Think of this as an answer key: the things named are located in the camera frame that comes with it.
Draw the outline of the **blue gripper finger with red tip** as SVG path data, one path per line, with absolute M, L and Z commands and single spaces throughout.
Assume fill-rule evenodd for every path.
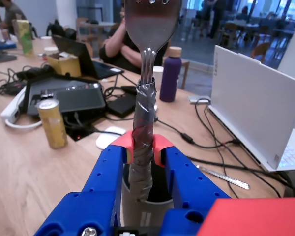
M 82 191 L 66 194 L 35 235 L 113 235 L 120 225 L 123 166 L 133 160 L 134 141 L 128 131 L 102 150 Z
M 228 195 L 162 135 L 153 136 L 153 152 L 156 165 L 165 169 L 167 189 L 174 204 L 164 216 L 159 235 L 218 235 L 222 221 L 205 219 L 215 201 Z

